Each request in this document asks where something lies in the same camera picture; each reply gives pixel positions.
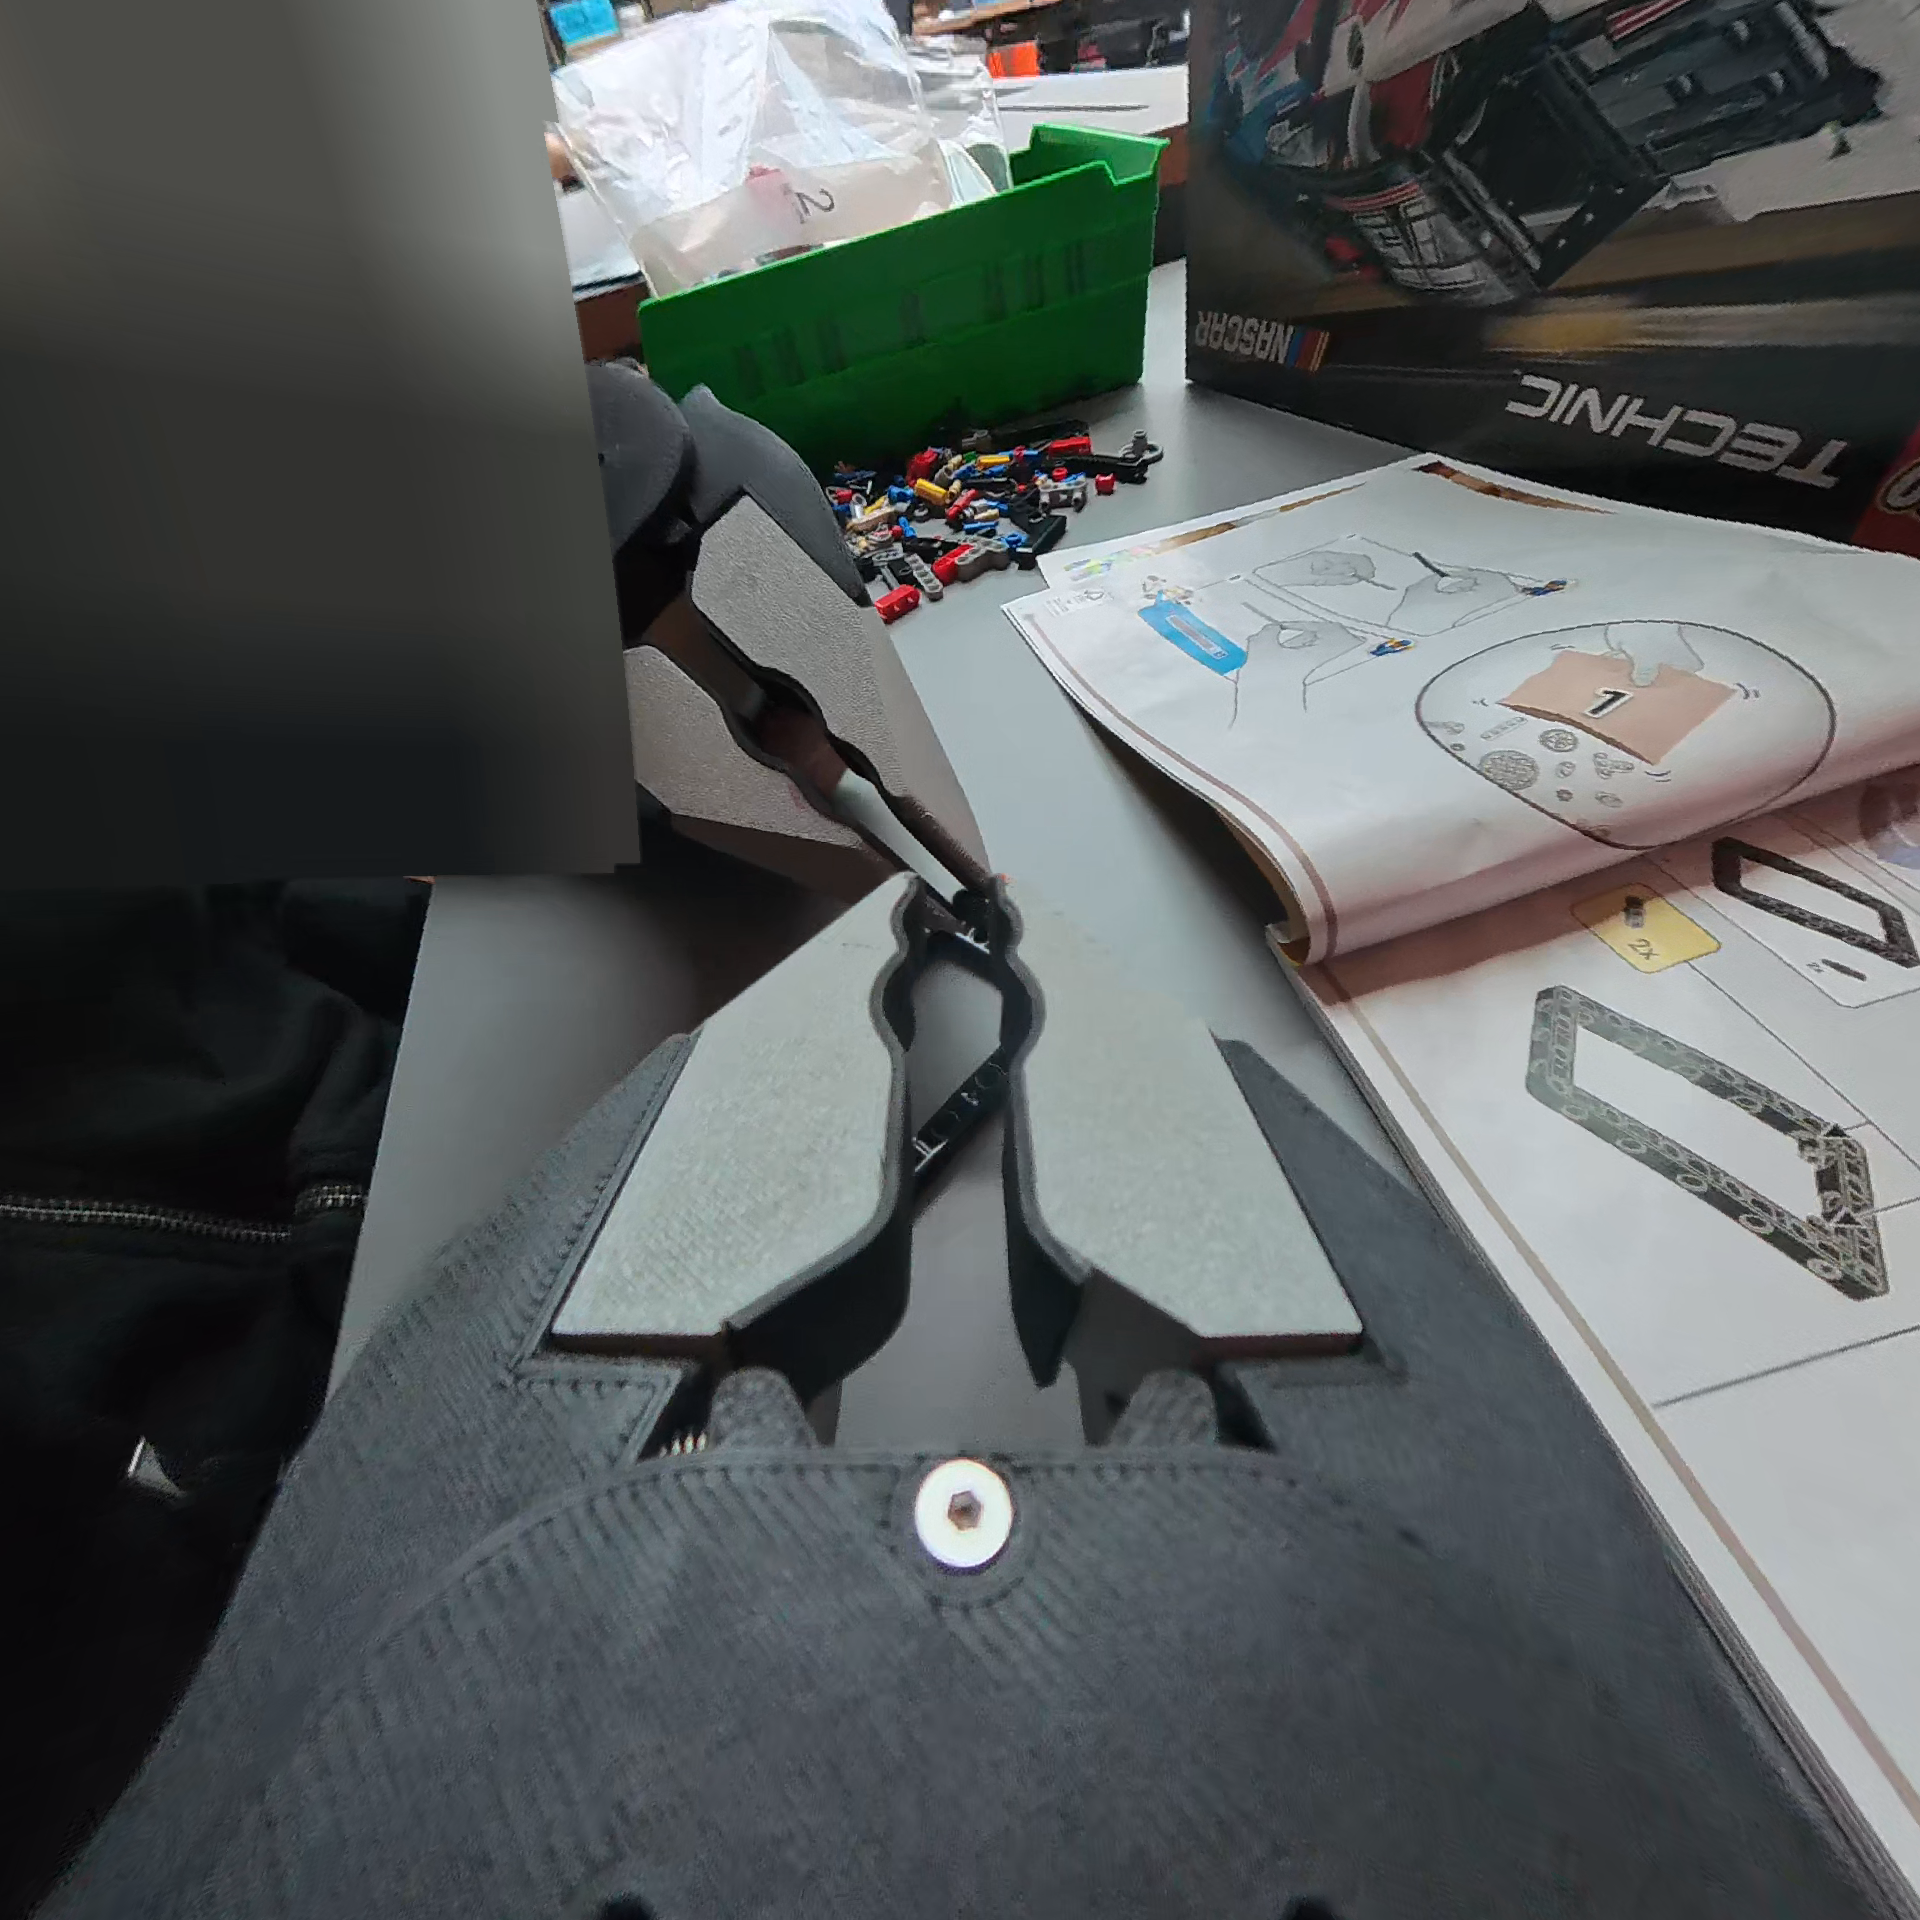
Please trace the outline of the lego instruction booklet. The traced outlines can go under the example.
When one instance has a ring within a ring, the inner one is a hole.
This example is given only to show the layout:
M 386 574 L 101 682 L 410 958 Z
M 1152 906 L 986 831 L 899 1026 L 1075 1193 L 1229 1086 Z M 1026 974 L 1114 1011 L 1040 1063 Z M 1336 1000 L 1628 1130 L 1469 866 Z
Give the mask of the lego instruction booklet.
M 1916 1889 L 1916 555 L 1417 456 L 1040 570 Z

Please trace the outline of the green plastic bin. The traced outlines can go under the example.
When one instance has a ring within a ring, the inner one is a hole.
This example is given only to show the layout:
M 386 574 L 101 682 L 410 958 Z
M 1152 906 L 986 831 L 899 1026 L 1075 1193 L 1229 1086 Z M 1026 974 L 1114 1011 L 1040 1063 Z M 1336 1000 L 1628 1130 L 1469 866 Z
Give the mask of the green plastic bin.
M 643 301 L 643 365 L 676 399 L 708 389 L 816 470 L 1130 389 L 1163 152 L 1040 123 L 998 194 Z

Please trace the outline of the black rectangular lego frame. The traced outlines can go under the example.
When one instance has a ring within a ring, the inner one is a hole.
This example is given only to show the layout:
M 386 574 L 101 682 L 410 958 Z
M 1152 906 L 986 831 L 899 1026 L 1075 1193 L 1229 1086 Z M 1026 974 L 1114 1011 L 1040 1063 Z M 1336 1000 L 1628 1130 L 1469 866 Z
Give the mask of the black rectangular lego frame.
M 1004 889 L 1006 936 L 995 949 L 980 949 L 954 930 L 947 898 L 925 893 L 921 933 L 908 958 L 905 986 L 899 1014 L 905 1021 L 904 1045 L 914 1050 L 921 1042 L 921 1016 L 917 995 L 933 969 L 961 969 L 992 987 L 998 1000 L 998 1042 L 980 1058 L 957 1086 L 923 1120 L 908 1123 L 905 1173 L 910 1178 L 910 1207 L 923 1213 L 939 1192 L 942 1179 L 954 1171 L 961 1153 L 980 1134 L 987 1120 L 1004 1113 L 1016 1086 L 1018 1061 L 1033 1037 L 1038 1021 L 1038 993 L 1019 969 L 1018 915 Z

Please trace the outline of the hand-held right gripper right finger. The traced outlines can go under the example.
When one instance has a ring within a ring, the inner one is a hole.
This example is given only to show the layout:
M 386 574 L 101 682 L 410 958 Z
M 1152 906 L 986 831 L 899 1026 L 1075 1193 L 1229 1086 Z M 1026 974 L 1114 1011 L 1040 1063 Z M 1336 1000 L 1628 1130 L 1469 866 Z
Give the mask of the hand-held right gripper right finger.
M 1356 1353 L 1360 1311 L 1206 1022 L 1035 897 L 996 902 L 1002 1186 L 1035 1385 Z

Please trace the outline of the clear plastic bag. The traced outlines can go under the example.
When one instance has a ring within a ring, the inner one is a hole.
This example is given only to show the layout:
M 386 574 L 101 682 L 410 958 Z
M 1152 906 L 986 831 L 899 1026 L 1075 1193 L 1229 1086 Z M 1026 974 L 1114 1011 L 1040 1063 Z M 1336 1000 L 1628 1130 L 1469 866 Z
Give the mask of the clear plastic bag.
M 650 298 L 672 298 L 1008 192 L 979 56 L 881 2 L 660 17 L 554 73 L 552 133 Z

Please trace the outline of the black lego set box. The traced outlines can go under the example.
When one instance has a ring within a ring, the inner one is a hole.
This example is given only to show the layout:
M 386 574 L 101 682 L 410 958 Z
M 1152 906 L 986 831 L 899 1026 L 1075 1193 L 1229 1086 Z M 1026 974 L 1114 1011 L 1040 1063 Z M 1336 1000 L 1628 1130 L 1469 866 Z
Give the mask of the black lego set box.
M 1917 552 L 1917 10 L 1190 13 L 1201 387 Z

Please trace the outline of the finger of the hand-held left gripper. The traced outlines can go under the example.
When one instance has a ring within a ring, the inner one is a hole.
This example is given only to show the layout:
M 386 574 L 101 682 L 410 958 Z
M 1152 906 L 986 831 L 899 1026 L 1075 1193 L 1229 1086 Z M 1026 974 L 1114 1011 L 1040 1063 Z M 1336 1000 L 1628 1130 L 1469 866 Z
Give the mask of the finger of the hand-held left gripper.
M 739 494 L 705 530 L 691 603 L 756 683 L 801 697 L 838 760 L 949 877 L 990 888 L 970 799 L 861 593 L 846 593 L 753 494 Z
M 645 642 L 622 665 L 636 782 L 680 837 L 793 882 L 888 882 L 905 871 L 669 657 Z

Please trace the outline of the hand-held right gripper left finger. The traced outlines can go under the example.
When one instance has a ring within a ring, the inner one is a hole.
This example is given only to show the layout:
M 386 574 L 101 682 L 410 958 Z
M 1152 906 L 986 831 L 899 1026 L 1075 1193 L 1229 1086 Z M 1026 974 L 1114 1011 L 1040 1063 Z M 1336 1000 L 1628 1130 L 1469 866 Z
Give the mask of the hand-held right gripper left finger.
M 566 1267 L 554 1349 L 829 1391 L 892 1337 L 929 909 L 923 881 L 888 881 L 680 1050 Z

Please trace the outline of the pile of small lego pieces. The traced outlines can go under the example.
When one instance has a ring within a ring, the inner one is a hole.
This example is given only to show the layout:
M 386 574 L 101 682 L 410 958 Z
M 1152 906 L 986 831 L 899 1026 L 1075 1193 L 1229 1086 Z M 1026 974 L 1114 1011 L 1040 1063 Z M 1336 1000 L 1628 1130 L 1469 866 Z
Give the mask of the pile of small lego pieces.
M 1105 449 L 1081 416 L 973 429 L 901 463 L 835 465 L 824 498 L 885 626 L 950 589 L 1035 573 L 1097 498 L 1141 487 L 1163 447 L 1138 431 Z

